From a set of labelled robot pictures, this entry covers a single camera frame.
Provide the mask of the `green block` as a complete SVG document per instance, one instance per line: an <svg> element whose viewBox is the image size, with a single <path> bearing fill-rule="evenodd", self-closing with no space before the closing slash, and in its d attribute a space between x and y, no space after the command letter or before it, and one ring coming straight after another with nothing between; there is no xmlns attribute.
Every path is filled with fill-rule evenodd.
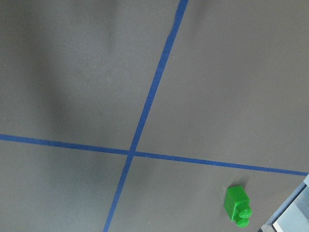
<svg viewBox="0 0 309 232"><path fill-rule="evenodd" d="M242 186L226 189L224 208L229 219L240 228L245 228L250 224L250 217L253 213L250 202Z"/></svg>

